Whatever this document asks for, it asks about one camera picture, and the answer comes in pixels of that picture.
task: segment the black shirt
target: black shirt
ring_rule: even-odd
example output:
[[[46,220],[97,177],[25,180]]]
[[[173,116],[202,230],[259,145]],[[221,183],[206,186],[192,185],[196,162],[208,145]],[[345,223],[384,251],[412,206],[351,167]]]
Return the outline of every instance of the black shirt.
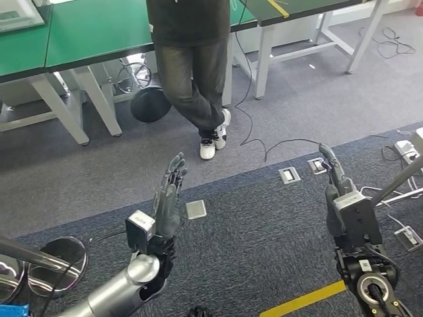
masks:
[[[228,0],[147,0],[153,42],[167,47],[209,45],[230,32]]]

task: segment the table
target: table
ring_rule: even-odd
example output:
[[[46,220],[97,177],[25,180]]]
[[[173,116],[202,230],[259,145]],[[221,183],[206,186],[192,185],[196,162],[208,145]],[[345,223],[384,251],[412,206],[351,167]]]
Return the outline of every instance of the table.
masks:
[[[27,78],[51,112],[0,123],[0,131],[14,129],[38,122],[58,118],[79,144],[86,144],[88,137],[82,130],[76,107],[79,99],[71,96],[69,106],[50,83],[45,67],[51,23],[23,30],[0,34],[0,83]]]
[[[258,61],[246,61],[240,52],[236,52],[235,57],[244,71],[252,76],[255,85],[255,98],[261,99],[264,96],[269,65],[271,63],[303,57],[329,48],[337,48],[350,58],[347,73],[352,74],[371,41],[388,0],[375,1],[366,34],[360,38],[355,49],[329,31],[329,26],[334,10],[358,5],[366,2],[366,0],[241,0],[241,2],[246,5],[252,15],[257,18],[258,25],[261,26],[261,43]],[[313,39],[313,46],[296,52],[270,56],[275,24],[320,13],[323,13],[323,15]],[[319,44],[320,38],[324,38],[326,42]]]
[[[232,31],[257,25],[248,10],[238,25],[242,9],[241,3],[236,10],[231,9]],[[144,0],[76,0],[54,5],[45,67],[60,72],[73,69],[63,77],[76,77],[110,134],[119,136],[122,130],[116,117],[113,84],[105,80],[99,85],[90,65],[153,49]],[[228,60],[224,100],[231,96],[231,42]],[[102,72],[101,77],[108,78],[103,67]]]

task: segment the white sneaker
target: white sneaker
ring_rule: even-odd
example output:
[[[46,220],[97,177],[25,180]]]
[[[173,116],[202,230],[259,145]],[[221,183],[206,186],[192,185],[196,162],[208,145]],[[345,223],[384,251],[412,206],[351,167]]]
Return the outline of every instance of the white sneaker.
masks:
[[[216,128],[217,136],[215,138],[215,144],[216,144],[216,149],[218,150],[223,149],[226,145],[226,128],[230,123],[230,112],[227,109],[224,109],[222,112],[225,120]]]
[[[199,146],[199,156],[203,160],[212,159],[216,153],[216,145],[213,138],[202,137]]]

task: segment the dark gray jeans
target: dark gray jeans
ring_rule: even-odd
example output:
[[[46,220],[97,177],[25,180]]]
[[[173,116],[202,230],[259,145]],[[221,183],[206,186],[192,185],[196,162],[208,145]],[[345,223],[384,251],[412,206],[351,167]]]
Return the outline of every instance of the dark gray jeans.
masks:
[[[222,124],[227,41],[193,48],[155,46],[165,95],[202,137]]]

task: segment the yellow stripe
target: yellow stripe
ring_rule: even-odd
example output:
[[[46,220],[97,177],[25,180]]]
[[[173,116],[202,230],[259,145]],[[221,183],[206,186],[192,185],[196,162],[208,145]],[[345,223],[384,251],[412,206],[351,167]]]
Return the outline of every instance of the yellow stripe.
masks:
[[[272,309],[267,310],[260,314],[260,317],[280,317],[290,312],[298,310],[303,307],[306,307],[315,302],[318,302],[323,299],[327,299],[338,293],[345,291],[345,284],[344,281],[338,281],[333,283],[323,289],[318,289],[317,291],[313,291],[307,295],[298,297],[289,302],[281,304],[279,306],[273,307]]]
[[[289,17],[289,13],[285,11],[283,7],[278,5],[277,3],[275,2],[275,0],[267,0],[269,1],[270,4],[273,5],[275,9],[276,9],[277,11],[279,11],[281,15],[283,15],[284,18],[287,18]]]

